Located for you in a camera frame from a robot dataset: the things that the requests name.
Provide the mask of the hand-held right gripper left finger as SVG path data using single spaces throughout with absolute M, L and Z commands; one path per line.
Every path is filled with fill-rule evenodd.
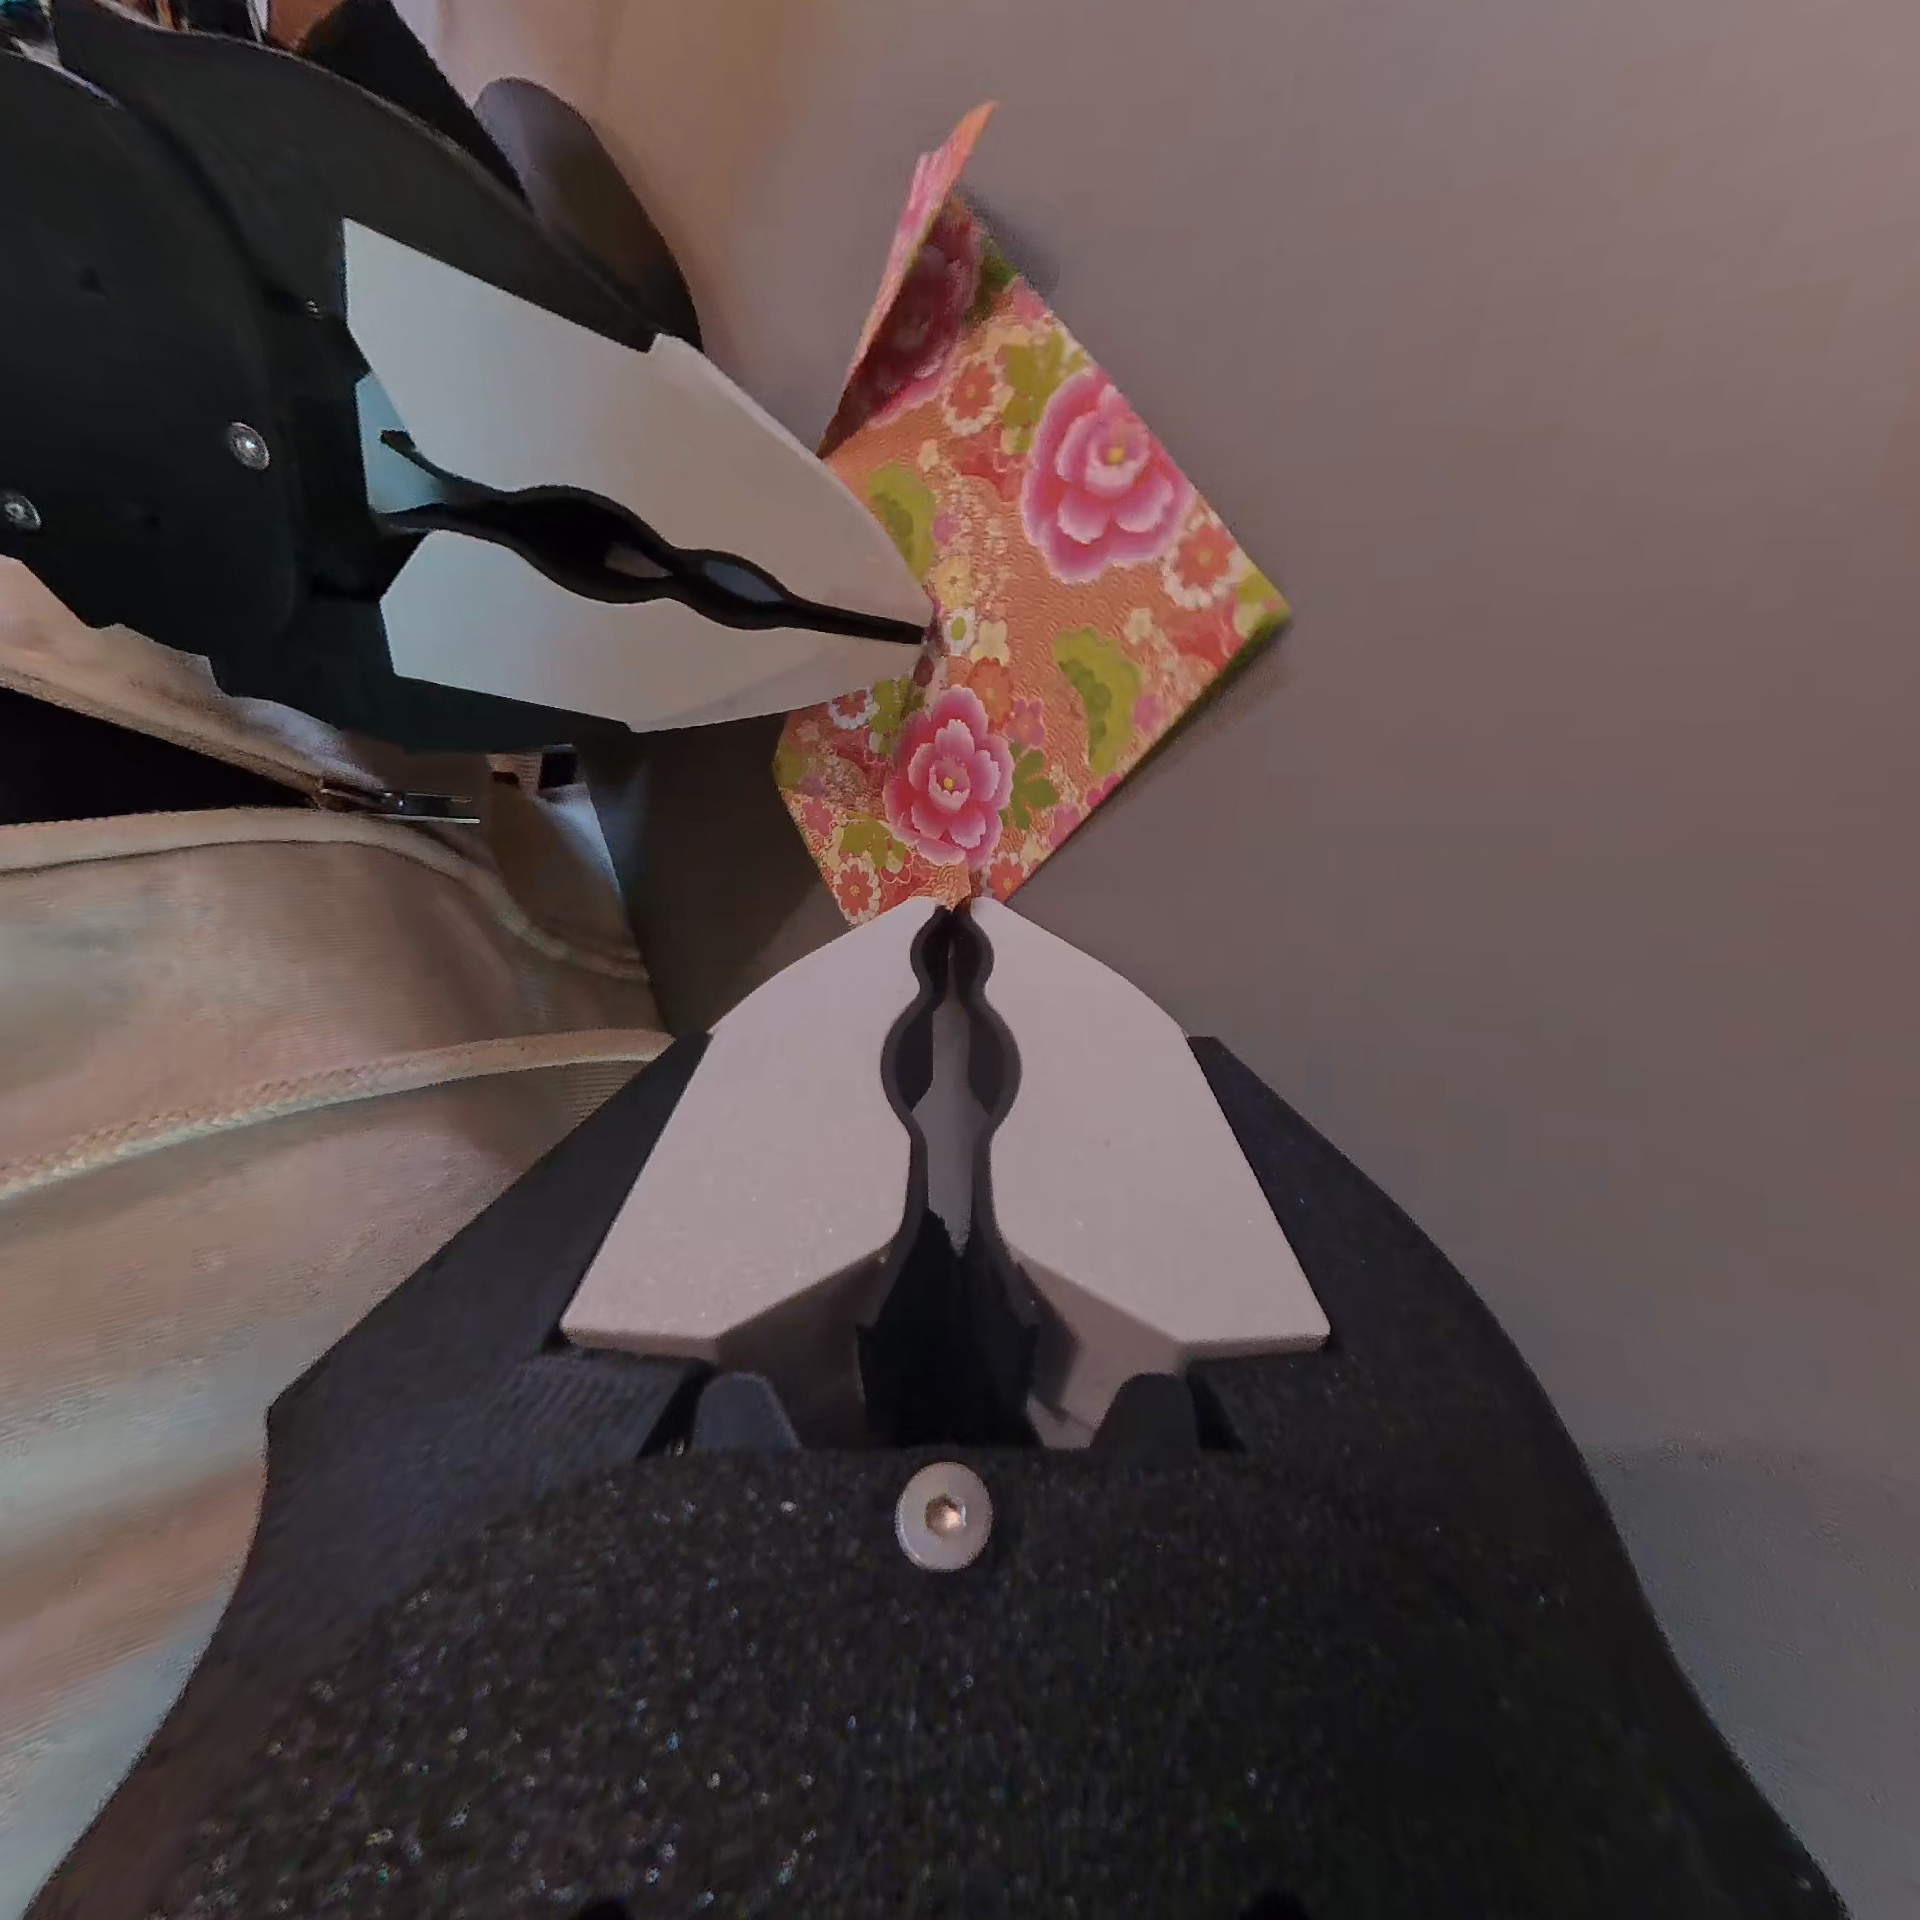
M 574 1347 L 734 1363 L 892 1242 L 910 1134 L 882 1044 L 921 1002 L 914 947 L 940 916 L 900 902 L 717 1019 L 562 1314 Z

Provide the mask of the floral origami paper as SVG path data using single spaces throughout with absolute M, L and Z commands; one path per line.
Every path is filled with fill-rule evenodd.
M 779 797 L 857 926 L 1010 901 L 1289 606 L 962 179 L 918 158 L 820 452 L 929 591 L 910 667 L 794 711 Z

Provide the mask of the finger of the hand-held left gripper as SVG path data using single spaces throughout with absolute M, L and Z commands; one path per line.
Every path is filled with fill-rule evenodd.
M 398 674 L 619 723 L 636 734 L 828 703 L 910 678 L 921 631 L 868 639 L 715 625 L 675 601 L 606 604 L 501 545 L 427 537 L 379 599 Z
M 929 597 L 874 511 L 704 353 L 614 343 L 357 221 L 344 269 L 353 343 L 435 467 L 584 489 L 792 601 L 925 631 Z

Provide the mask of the person's light jacket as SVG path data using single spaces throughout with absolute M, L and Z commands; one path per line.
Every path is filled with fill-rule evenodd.
M 267 1410 L 665 1037 L 584 775 L 404 756 L 4 563 L 3 1911 L 173 1708 Z M 320 811 L 323 772 L 480 802 Z

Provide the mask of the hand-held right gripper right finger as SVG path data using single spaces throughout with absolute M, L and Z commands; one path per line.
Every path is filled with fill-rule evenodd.
M 1041 1297 L 1041 1358 L 1324 1347 L 1328 1316 L 1174 1018 L 1006 902 L 971 918 L 1014 1044 L 992 1213 Z

